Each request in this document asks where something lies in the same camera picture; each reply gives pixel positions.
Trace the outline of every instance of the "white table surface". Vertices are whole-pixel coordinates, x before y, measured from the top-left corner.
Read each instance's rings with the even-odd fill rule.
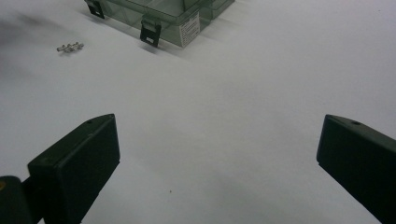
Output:
[[[0,2],[0,175],[117,119],[120,165],[83,223],[379,223],[318,166],[325,114],[396,138],[396,1],[236,0],[154,49],[83,0]],[[83,50],[60,54],[62,44]]]

